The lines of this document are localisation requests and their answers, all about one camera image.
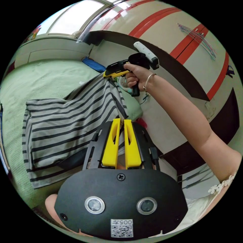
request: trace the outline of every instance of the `label sticker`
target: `label sticker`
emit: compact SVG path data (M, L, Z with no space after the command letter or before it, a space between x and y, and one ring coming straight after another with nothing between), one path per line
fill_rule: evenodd
M111 219L111 237L131 238L133 237L132 219Z

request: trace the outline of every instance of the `gray and black striped fabric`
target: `gray and black striped fabric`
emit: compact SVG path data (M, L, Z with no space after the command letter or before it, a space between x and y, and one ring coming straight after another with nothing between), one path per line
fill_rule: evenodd
M63 169L58 163L83 150L98 127L114 118L126 119L127 107L116 82L100 74L64 99L26 102L23 125L23 157L33 188L66 179L82 166ZM119 149L124 149L124 135Z

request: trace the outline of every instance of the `bangle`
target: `bangle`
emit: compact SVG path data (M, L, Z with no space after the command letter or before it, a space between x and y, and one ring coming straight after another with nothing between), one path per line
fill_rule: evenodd
M152 73L152 74L150 74L149 77L147 78L147 81L146 81L146 83L145 83L145 86L143 87L143 88L144 88L144 91L146 91L148 81L149 81L150 77L153 76L153 75L156 75L156 73Z

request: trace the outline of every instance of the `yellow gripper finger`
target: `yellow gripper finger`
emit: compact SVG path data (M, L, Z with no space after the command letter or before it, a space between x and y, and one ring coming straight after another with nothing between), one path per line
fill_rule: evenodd
M105 151L102 158L103 166L115 167L115 169L117 166L117 157L118 157L120 121L121 121L120 118L113 119L110 133L107 138Z
M126 169L130 167L139 167L141 165L141 157L131 120L124 120L124 135Z

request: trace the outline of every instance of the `green bedsheet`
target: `green bedsheet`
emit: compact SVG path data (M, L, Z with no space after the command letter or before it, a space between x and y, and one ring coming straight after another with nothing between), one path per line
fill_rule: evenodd
M3 143L13 174L13 185L30 208L43 204L56 193L64 181L33 189L27 176L22 154L22 126L26 101L42 98L63 98L79 82L87 82L98 74L84 63L72 60L38 61L13 70L1 84L0 100L3 104ZM135 98L123 92L129 119L142 116Z

